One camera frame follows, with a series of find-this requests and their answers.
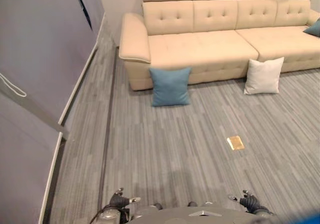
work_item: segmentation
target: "floor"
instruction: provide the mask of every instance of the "floor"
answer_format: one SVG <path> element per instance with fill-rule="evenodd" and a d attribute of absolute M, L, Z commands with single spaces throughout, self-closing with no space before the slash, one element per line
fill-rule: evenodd
<path fill-rule="evenodd" d="M 166 208 L 213 201 L 244 210 L 228 194 L 251 190 L 284 219 L 319 210 L 320 72 L 284 73 L 279 94 L 244 95 L 244 79 L 189 86 L 191 104 L 151 107 L 116 66 L 104 204 L 114 190 Z M 244 150 L 227 137 L 239 135 Z"/>
<path fill-rule="evenodd" d="M 52 224 L 88 224 L 97 212 L 116 50 L 104 21 L 98 50 L 75 102 L 51 209 Z"/>
<path fill-rule="evenodd" d="M 108 35 L 88 70 L 61 163 L 50 223 L 87 224 L 97 211 L 115 46 Z M 151 107 L 117 58 L 102 204 L 124 187 L 138 207 L 228 200 L 243 189 L 284 219 L 320 208 L 320 71 L 285 73 L 279 94 L 243 95 L 244 79 L 189 86 L 191 104 Z M 239 135 L 245 149 L 226 139 Z"/>

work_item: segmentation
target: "sofa armrest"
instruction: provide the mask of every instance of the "sofa armrest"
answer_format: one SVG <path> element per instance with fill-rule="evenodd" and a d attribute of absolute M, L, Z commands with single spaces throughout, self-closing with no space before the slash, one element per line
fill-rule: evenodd
<path fill-rule="evenodd" d="M 309 17 L 308 17 L 308 21 L 306 22 L 306 24 L 308 26 L 312 26 L 313 24 L 315 24 L 315 22 L 320 18 L 320 13 L 315 11 L 315 10 L 310 10 L 309 13 Z"/>
<path fill-rule="evenodd" d="M 151 63 L 148 32 L 139 14 L 126 13 L 123 16 L 119 57 L 126 61 Z"/>

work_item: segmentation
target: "cord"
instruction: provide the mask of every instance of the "cord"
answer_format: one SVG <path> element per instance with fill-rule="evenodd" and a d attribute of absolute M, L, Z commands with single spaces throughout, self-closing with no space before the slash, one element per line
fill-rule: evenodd
<path fill-rule="evenodd" d="M 11 90 L 13 91 L 17 96 L 25 98 L 27 94 L 21 90 L 16 85 L 12 84 L 1 72 L 0 72 L 0 79 L 2 79 L 3 83 Z"/>
<path fill-rule="evenodd" d="M 94 220 L 99 216 L 99 214 L 103 213 L 107 208 L 110 208 L 111 205 L 108 204 L 108 205 L 105 205 L 104 208 L 102 208 L 101 210 L 99 210 L 95 215 L 94 217 L 92 217 L 91 221 L 89 222 L 89 224 L 92 224 L 94 222 Z"/>

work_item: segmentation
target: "white pillow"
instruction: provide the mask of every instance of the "white pillow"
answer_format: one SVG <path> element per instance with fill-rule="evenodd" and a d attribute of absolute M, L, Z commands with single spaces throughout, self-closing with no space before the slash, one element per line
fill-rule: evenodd
<path fill-rule="evenodd" d="M 279 93 L 279 77 L 285 58 L 260 62 L 249 60 L 244 94 Z"/>

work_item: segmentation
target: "white cord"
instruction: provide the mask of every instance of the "white cord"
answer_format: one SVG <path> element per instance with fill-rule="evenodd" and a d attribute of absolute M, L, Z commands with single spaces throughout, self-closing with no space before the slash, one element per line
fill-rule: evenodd
<path fill-rule="evenodd" d="M 2 79 L 3 83 L 11 90 L 13 91 L 17 96 L 25 98 L 27 94 L 21 90 L 16 85 L 13 85 L 4 75 L 0 72 L 0 79 Z"/>

